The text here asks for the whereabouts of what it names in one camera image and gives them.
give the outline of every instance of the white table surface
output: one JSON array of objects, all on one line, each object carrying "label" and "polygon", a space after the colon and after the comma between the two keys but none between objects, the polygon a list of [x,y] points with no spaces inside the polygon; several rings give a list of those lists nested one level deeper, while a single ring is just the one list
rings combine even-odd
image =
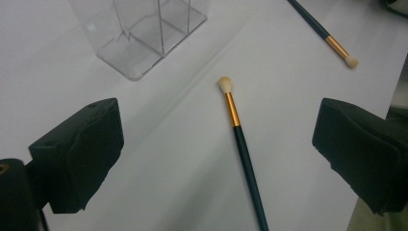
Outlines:
[{"label": "white table surface", "polygon": [[301,0],[356,69],[286,0],[214,0],[209,20],[144,79],[98,60],[67,1],[0,3],[0,158],[116,97],[125,145],[85,211],[57,230],[257,230],[217,80],[227,75],[270,230],[345,230],[357,195],[312,146],[322,97],[385,117],[408,20],[378,0]]}]

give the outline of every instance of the brush bristles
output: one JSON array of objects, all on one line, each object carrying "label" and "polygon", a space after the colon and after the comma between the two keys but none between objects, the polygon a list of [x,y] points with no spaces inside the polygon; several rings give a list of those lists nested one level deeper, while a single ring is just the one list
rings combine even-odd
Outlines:
[{"label": "brush bristles", "polygon": [[358,65],[358,60],[352,56],[347,56],[344,60],[350,68],[354,68]]},{"label": "brush bristles", "polygon": [[228,93],[231,92],[231,79],[229,77],[221,77],[218,80],[219,87],[221,88],[222,92]]}]

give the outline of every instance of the makeup brush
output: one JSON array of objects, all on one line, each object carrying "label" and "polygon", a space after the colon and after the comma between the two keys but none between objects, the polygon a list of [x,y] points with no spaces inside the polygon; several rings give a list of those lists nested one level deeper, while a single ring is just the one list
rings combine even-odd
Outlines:
[{"label": "makeup brush", "polygon": [[309,23],[309,25],[324,39],[327,44],[339,54],[342,59],[345,60],[345,63],[350,68],[357,66],[358,61],[356,58],[348,55],[348,53],[340,46],[340,44],[318,23],[296,0],[288,0],[289,3],[294,7],[295,10]]},{"label": "makeup brush", "polygon": [[228,111],[231,116],[231,123],[234,130],[235,141],[237,143],[238,151],[240,153],[243,173],[245,174],[246,183],[251,194],[252,204],[255,209],[256,218],[261,231],[268,231],[267,218],[265,217],[264,207],[262,206],[261,196],[259,195],[258,186],[256,184],[255,173],[252,168],[251,159],[249,158],[249,151],[246,147],[245,137],[238,118],[237,110],[235,108],[234,100],[231,94],[231,79],[228,77],[222,77],[218,81],[222,92],[225,94],[227,101]]}]

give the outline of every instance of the acrylic container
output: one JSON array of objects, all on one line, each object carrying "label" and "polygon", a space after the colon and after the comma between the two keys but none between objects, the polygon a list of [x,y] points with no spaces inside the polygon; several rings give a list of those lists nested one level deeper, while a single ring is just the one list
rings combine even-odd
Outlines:
[{"label": "acrylic container", "polygon": [[96,56],[139,80],[207,20],[210,0],[69,0]]}]

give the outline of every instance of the brush handle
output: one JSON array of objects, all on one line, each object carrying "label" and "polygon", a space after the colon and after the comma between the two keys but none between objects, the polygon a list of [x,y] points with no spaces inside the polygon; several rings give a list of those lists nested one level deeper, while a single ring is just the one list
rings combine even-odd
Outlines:
[{"label": "brush handle", "polygon": [[267,218],[265,217],[264,207],[262,206],[261,196],[259,195],[258,186],[255,179],[254,169],[252,168],[251,159],[249,158],[249,151],[246,147],[245,137],[241,126],[235,126],[234,135],[237,142],[238,151],[240,152],[243,172],[245,174],[246,183],[251,194],[252,204],[255,209],[256,218],[258,220],[261,231],[268,231]]},{"label": "brush handle", "polygon": [[330,34],[318,23],[296,0],[288,0],[294,9],[306,20],[306,22],[321,36],[326,39]]}]

